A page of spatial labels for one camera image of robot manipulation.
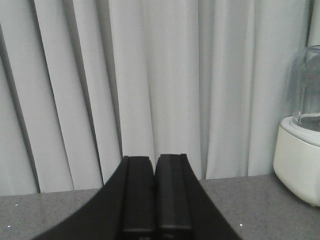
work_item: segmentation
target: glass container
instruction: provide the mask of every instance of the glass container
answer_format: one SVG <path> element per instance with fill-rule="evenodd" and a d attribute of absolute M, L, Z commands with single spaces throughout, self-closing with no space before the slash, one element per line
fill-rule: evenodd
<path fill-rule="evenodd" d="M 293 87 L 293 122 L 320 132 L 320 45 L 298 51 L 293 58 L 290 84 Z"/>

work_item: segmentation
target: black ridge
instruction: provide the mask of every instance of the black ridge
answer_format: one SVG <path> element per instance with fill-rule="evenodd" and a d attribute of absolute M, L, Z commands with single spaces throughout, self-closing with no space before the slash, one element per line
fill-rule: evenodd
<path fill-rule="evenodd" d="M 129 157 L 121 240 L 155 237 L 154 171 L 149 157 Z"/>
<path fill-rule="evenodd" d="M 192 240 L 180 155 L 162 154 L 155 169 L 156 218 L 159 240 Z"/>

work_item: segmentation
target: table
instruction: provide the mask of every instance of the table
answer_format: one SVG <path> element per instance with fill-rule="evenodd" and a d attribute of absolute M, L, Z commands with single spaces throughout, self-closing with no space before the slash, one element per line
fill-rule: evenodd
<path fill-rule="evenodd" d="M 320 207 L 298 199 L 274 174 L 200 183 L 243 240 L 320 240 Z M 0 239 L 29 240 L 74 213 L 97 191 L 0 196 Z"/>

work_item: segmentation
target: white base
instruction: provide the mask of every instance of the white base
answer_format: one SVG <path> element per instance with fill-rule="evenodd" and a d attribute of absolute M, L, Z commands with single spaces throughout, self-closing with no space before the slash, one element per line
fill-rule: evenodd
<path fill-rule="evenodd" d="M 300 137 L 301 129 L 288 124 L 290 120 L 291 117 L 285 118 L 279 127 L 274 171 L 300 199 L 320 207 L 320 146 L 307 143 L 305 136 Z"/>

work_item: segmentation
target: black object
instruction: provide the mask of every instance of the black object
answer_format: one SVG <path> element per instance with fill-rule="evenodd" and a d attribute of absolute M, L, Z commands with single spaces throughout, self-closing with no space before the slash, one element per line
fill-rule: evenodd
<path fill-rule="evenodd" d="M 155 238 L 154 171 L 148 157 L 129 158 L 121 240 Z"/>
<path fill-rule="evenodd" d="M 180 155 L 162 154 L 156 164 L 159 240 L 192 240 L 192 226 Z"/>
<path fill-rule="evenodd" d="M 194 240 L 241 240 L 200 185 L 187 155 L 180 160 Z"/>
<path fill-rule="evenodd" d="M 240 240 L 186 154 L 162 154 L 155 177 L 148 157 L 125 156 L 88 203 L 33 240 L 89 239 Z"/>
<path fill-rule="evenodd" d="M 120 231 L 127 179 L 124 157 L 109 181 L 81 209 L 33 240 L 114 240 Z"/>

